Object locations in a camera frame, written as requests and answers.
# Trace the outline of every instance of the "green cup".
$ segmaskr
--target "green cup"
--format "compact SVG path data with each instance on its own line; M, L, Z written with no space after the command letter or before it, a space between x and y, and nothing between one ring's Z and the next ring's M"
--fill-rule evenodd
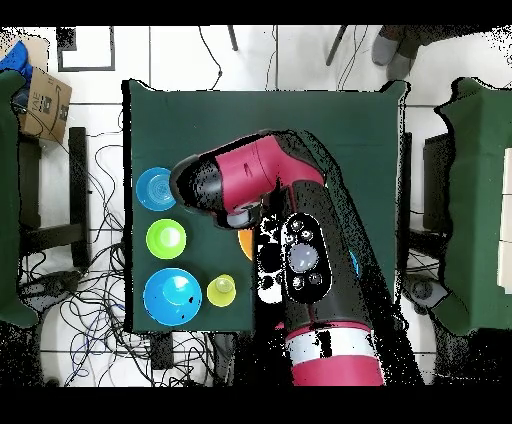
M185 250L187 235L179 222L159 219L146 234L149 251L159 259L174 259Z

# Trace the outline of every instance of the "cardboard box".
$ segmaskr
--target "cardboard box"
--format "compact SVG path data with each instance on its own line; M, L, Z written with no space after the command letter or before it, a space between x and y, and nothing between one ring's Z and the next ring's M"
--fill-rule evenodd
M51 77L48 70L48 41L37 36L4 31L0 33L0 59L22 41L33 67L28 112L18 114L20 131L45 140L62 143L71 100L71 87Z
M20 131L62 143L71 100L71 87L43 72L32 71L26 114L19 114Z

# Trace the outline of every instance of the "robot control button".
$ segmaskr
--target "robot control button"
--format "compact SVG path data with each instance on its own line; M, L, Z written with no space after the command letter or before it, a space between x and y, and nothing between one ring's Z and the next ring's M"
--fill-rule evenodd
M314 284L315 286L318 286L322 284L322 276L318 274L317 272L314 272L309 275L309 282L311 284Z
M304 231L302 231L300 236L302 237L302 240L310 241L313 238L313 231L304 230Z
M295 290L302 289L304 287L304 278L300 276L293 277L292 285Z
M314 268L317 262L318 252L309 244L296 244L288 252L288 265L293 272L302 274Z
M292 230L293 231L300 231L303 226L304 226L304 224L302 223L302 221L295 220L292 222Z

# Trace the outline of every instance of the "plastic cup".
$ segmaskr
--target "plastic cup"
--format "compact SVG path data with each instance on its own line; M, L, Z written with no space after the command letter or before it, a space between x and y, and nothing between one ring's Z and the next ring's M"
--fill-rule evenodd
M167 326L190 321L197 315L203 300L197 280L180 268L164 268L154 273L142 296L148 314Z
M161 212L172 208L176 200L171 194L169 179L171 171L165 168L150 168L137 180L137 199L146 208Z
M219 308L230 305L235 296L235 280L227 274L219 275L206 289L206 297L210 303Z
M245 256L252 261L253 230L238 230L238 242Z
M187 235L179 222L159 219L153 222L146 234L149 251L159 259L174 259L185 250Z

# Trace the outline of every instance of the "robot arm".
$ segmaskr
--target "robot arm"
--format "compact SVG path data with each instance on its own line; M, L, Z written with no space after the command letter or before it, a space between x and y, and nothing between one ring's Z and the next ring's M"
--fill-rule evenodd
M178 203L250 228L262 199L280 225L286 346L296 385L382 385L367 306L315 159L292 131L262 131L181 161ZM254 260L258 271L258 255Z

